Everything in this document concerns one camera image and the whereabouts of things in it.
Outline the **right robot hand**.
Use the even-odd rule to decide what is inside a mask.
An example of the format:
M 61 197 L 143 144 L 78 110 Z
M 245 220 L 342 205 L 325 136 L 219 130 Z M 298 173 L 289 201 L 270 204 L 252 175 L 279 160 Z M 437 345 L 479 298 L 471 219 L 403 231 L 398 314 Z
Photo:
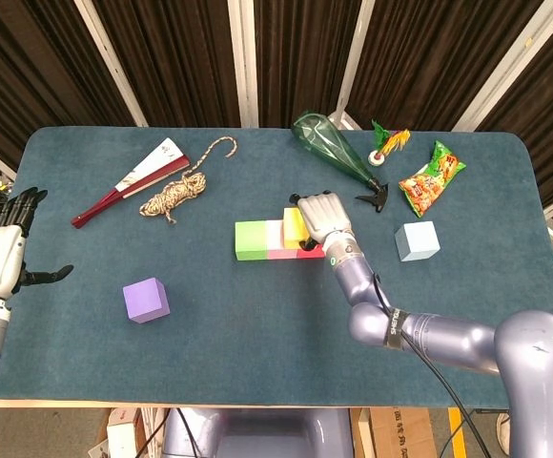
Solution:
M 299 244 L 302 250 L 311 251 L 324 244 L 327 250 L 337 240 L 355 238 L 351 221 L 337 194 L 330 191 L 308 197 L 291 194 L 289 200 L 298 208 L 309 233 L 307 240 Z

